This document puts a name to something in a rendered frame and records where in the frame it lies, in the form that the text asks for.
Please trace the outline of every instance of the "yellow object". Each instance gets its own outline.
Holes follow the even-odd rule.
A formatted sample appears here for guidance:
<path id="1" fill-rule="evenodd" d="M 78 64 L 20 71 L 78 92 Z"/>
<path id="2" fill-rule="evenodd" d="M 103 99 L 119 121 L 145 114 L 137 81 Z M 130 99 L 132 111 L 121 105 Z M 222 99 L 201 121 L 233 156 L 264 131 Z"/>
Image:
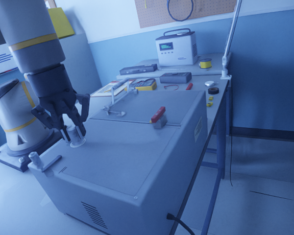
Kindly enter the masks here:
<path id="1" fill-rule="evenodd" d="M 153 91 L 157 88 L 157 83 L 153 82 L 151 86 L 141 86 L 135 88 L 139 91 Z"/>
<path id="2" fill-rule="evenodd" d="M 40 43 L 45 43 L 48 41 L 52 41 L 54 39 L 58 39 L 57 35 L 55 33 L 52 34 L 47 34 L 41 37 L 37 37 L 37 38 L 32 38 L 20 43 L 15 43 L 13 45 L 9 46 L 10 51 L 16 51 L 16 50 L 20 50 L 26 47 L 30 47 L 36 44 L 40 44 Z"/>
<path id="3" fill-rule="evenodd" d="M 28 125 L 32 124 L 37 118 L 34 117 L 32 120 L 28 121 L 27 123 L 21 125 L 21 126 L 18 126 L 18 127 L 15 127 L 13 129 L 9 129 L 9 130 L 4 130 L 5 132 L 13 132 L 13 131 L 18 131 L 18 130 L 21 130 L 23 129 L 24 127 L 27 127 Z"/>
<path id="4" fill-rule="evenodd" d="M 202 59 L 200 62 L 200 68 L 201 69 L 209 69 L 212 67 L 211 65 L 211 59 Z"/>
<path id="5" fill-rule="evenodd" d="M 51 21 L 58 38 L 66 38 L 75 34 L 61 7 L 48 9 Z"/>
<path id="6" fill-rule="evenodd" d="M 36 105 L 35 105 L 33 99 L 31 98 L 31 96 L 30 96 L 30 94 L 29 94 L 29 92 L 28 92 L 28 89 L 27 89 L 27 87 L 26 87 L 25 82 L 23 81 L 23 82 L 21 82 L 21 84 L 22 84 L 23 90 L 24 90 L 24 92 L 25 92 L 25 95 L 26 95 L 26 97 L 27 97 L 27 99 L 28 99 L 28 101 L 29 101 L 31 107 L 32 107 L 32 108 L 35 108 Z"/>

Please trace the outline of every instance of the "tile floor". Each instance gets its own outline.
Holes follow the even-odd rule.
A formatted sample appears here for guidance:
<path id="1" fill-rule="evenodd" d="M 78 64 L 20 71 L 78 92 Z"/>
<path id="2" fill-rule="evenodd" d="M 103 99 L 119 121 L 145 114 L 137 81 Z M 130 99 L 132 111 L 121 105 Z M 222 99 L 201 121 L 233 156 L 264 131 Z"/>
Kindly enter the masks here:
<path id="1" fill-rule="evenodd" d="M 216 147 L 212 136 L 209 147 Z M 294 235 L 294 142 L 233 137 L 227 139 L 226 174 L 221 180 L 210 235 Z M 215 162 L 207 153 L 205 161 Z M 217 170 L 202 167 L 184 210 L 184 221 L 196 235 L 201 228 Z M 175 235 L 189 233 L 178 227 Z"/>

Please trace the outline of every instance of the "yellow stripe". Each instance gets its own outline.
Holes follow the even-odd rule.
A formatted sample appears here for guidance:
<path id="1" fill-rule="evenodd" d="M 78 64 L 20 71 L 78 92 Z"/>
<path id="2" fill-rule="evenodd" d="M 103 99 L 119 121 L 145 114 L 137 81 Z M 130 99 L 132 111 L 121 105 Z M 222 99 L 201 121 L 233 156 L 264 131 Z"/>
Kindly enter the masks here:
<path id="1" fill-rule="evenodd" d="M 54 39 L 58 39 L 58 36 L 56 33 L 52 33 L 52 34 L 47 34 L 41 37 L 37 37 L 37 38 L 33 38 L 33 39 L 29 39 L 20 43 L 15 43 L 13 45 L 10 45 L 10 51 L 16 51 L 16 50 L 20 50 L 26 47 L 30 47 L 33 45 L 37 45 L 40 43 L 45 43 Z"/>
<path id="2" fill-rule="evenodd" d="M 27 127 L 28 125 L 32 124 L 36 119 L 37 119 L 37 118 L 34 117 L 32 120 L 30 120 L 29 122 L 23 124 L 22 126 L 18 126 L 18 127 L 13 128 L 13 129 L 4 130 L 4 131 L 5 131 L 5 132 L 13 132 L 13 131 L 21 130 L 22 128 Z"/>
<path id="3" fill-rule="evenodd" d="M 25 82 L 23 81 L 23 82 L 21 82 L 21 84 L 22 84 L 23 90 L 24 90 L 24 92 L 25 92 L 25 95 L 26 95 L 26 97 L 27 97 L 27 99 L 28 99 L 28 101 L 29 101 L 31 107 L 32 107 L 32 108 L 35 108 L 36 105 L 35 105 L 33 99 L 31 98 L 31 96 L 30 96 L 30 94 L 29 94 L 29 92 L 28 92 L 28 89 L 27 89 L 27 87 L 26 87 Z"/>

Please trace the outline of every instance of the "black baseboard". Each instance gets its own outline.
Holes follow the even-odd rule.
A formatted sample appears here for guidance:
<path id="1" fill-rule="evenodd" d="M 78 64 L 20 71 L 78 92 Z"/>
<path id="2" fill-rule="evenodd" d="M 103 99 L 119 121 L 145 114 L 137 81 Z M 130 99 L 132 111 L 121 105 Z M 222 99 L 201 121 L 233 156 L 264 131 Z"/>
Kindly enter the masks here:
<path id="1" fill-rule="evenodd" d="M 279 131 L 245 127 L 232 127 L 234 136 L 248 136 L 255 138 L 282 139 L 294 141 L 294 131 Z"/>

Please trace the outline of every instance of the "red wire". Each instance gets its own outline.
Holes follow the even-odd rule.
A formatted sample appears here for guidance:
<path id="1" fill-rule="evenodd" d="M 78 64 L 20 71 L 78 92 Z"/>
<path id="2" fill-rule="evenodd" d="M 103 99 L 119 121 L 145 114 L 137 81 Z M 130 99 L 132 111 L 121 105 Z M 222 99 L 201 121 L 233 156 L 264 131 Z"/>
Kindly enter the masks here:
<path id="1" fill-rule="evenodd" d="M 174 91 L 176 91 L 179 88 L 178 85 L 168 85 L 168 86 L 164 86 L 164 88 L 167 88 L 167 87 L 170 87 L 170 86 L 177 86 L 177 88 Z"/>

